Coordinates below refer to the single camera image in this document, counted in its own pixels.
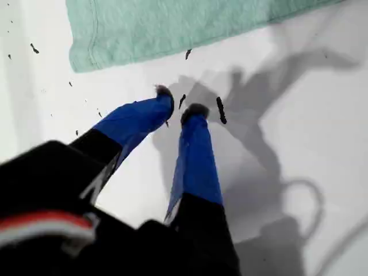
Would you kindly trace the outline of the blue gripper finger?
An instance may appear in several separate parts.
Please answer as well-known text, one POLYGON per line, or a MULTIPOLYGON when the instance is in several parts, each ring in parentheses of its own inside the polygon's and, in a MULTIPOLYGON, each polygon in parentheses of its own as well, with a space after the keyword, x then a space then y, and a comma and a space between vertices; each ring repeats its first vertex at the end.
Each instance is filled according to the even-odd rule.
POLYGON ((240 275, 225 215, 207 117, 191 104, 181 117, 166 224, 181 241, 183 275, 240 275))
POLYGON ((163 85, 155 90, 156 97, 118 107, 71 143, 72 148, 103 164, 102 172, 81 190, 79 198, 94 204, 133 149, 171 118, 175 105, 171 91, 163 85))

